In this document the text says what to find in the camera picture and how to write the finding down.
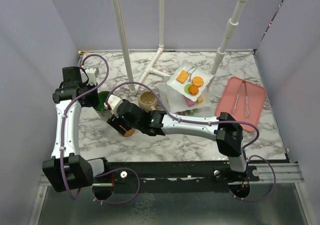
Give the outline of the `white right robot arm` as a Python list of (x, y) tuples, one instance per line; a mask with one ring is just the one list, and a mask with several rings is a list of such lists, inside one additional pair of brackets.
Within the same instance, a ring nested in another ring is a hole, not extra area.
[(105, 107), (112, 113), (107, 123), (124, 135), (135, 129), (150, 137), (189, 135), (216, 142), (218, 151), (228, 157), (230, 176), (240, 181), (248, 174), (242, 152), (243, 128), (229, 113), (216, 117), (179, 116), (164, 110), (145, 111), (136, 104), (111, 95)]

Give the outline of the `beige ceramic mug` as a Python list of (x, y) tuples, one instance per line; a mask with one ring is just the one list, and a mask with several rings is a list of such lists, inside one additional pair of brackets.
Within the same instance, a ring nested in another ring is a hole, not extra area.
[(140, 95), (138, 105), (146, 112), (153, 111), (157, 108), (158, 100), (152, 92), (145, 91)]

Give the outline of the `yellow sponge cake square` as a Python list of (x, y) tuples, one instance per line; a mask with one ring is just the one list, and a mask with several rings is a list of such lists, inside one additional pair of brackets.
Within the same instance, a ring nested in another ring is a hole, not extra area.
[(197, 98), (197, 103), (198, 104), (201, 104), (202, 102), (204, 101), (204, 98), (203, 98), (203, 96), (201, 95), (201, 96), (199, 96), (198, 98)]

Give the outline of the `wooden coaster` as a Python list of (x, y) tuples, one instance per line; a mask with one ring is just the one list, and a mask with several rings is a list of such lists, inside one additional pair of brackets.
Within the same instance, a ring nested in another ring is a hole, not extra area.
[(130, 137), (134, 134), (136, 130), (134, 128), (131, 129), (125, 129), (124, 127), (120, 126), (120, 132), (119, 134), (123, 137)]

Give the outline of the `orange sandwich biscuit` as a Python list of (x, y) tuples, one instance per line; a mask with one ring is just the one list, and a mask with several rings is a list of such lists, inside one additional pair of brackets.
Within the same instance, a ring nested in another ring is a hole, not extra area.
[(201, 76), (195, 76), (192, 79), (192, 84), (196, 87), (202, 87), (204, 85), (204, 79)]

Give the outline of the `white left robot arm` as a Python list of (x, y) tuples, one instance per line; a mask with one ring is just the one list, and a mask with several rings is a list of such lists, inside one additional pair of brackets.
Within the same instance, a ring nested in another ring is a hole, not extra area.
[(63, 81), (52, 94), (57, 115), (56, 136), (50, 159), (43, 161), (42, 171), (58, 193), (89, 187), (94, 178), (101, 183), (110, 178), (107, 160), (102, 157), (87, 161), (81, 156), (79, 147), (82, 108), (99, 104), (98, 75), (96, 67), (64, 67)]

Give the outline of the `green interior mug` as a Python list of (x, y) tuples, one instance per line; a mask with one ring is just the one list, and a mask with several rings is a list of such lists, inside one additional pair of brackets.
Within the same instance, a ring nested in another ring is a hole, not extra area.
[(98, 97), (98, 104), (96, 106), (94, 106), (93, 108), (98, 111), (98, 112), (105, 112), (108, 109), (105, 107), (105, 101), (109, 95), (109, 91), (100, 91), (97, 94)]

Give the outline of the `pink serving tray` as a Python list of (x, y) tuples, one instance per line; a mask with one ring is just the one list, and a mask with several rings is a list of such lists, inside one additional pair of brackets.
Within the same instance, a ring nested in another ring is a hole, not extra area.
[(222, 93), (215, 110), (218, 117), (222, 112), (229, 113), (237, 121), (258, 125), (263, 105), (267, 96), (264, 87), (231, 77)]

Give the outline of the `yellow rectangular biscuit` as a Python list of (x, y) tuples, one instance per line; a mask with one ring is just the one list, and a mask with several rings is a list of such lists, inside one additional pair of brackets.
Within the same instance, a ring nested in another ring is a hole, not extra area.
[(179, 83), (181, 83), (181, 84), (183, 84), (186, 80), (187, 80), (187, 78), (189, 77), (189, 73), (186, 71), (186, 70), (182, 70), (180, 73), (179, 73), (179, 75), (176, 77), (176, 80), (179, 82)]

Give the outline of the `green round biscuit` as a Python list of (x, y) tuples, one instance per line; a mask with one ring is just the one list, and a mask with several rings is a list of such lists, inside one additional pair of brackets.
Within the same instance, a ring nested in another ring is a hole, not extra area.
[(192, 83), (186, 84), (185, 87), (184, 87), (184, 92), (187, 93), (187, 94), (190, 94), (189, 87), (192, 86), (192, 85), (193, 85)]

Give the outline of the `orange chip cookie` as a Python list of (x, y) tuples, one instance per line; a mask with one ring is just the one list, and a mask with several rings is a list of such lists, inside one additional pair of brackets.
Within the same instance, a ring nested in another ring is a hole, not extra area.
[(195, 96), (199, 93), (199, 88), (196, 86), (196, 85), (191, 85), (189, 88), (188, 88), (188, 92)]

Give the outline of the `pink cake slice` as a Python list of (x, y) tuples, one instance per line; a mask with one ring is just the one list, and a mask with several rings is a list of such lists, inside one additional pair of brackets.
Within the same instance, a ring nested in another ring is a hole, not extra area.
[(192, 100), (190, 100), (189, 98), (187, 98), (185, 96), (183, 96), (183, 98), (184, 98), (184, 100), (185, 100), (185, 102), (186, 102), (188, 107), (192, 107), (192, 106), (194, 106), (196, 104), (195, 101), (192, 101)]

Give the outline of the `three tier white stand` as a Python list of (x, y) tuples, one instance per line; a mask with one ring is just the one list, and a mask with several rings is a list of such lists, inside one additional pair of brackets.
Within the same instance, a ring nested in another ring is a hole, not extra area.
[(212, 78), (212, 74), (184, 60), (164, 85), (168, 110), (178, 113), (210, 107), (207, 86)]

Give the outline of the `green swiss roll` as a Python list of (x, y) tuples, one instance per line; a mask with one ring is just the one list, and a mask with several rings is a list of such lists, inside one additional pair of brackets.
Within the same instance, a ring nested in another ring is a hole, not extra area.
[(191, 109), (191, 110), (188, 110), (188, 114), (189, 115), (194, 115), (195, 113), (197, 113), (198, 112), (198, 110), (197, 109)]

